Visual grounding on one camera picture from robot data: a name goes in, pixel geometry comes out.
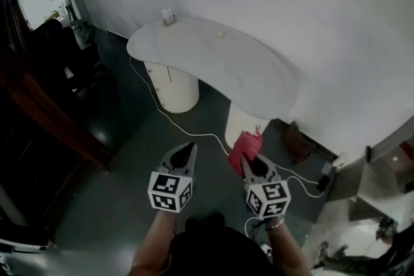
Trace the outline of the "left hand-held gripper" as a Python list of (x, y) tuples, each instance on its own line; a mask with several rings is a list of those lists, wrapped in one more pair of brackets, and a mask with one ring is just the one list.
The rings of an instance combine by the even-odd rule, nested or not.
[(151, 207), (180, 213), (193, 195), (197, 145), (182, 143), (170, 149), (151, 173), (147, 189)]

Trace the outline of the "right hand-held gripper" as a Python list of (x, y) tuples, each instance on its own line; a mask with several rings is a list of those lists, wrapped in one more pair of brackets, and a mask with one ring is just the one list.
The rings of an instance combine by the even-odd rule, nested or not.
[(290, 191), (273, 162), (262, 154), (250, 160), (241, 157), (241, 169), (245, 181), (245, 203), (260, 219), (280, 217), (290, 204)]

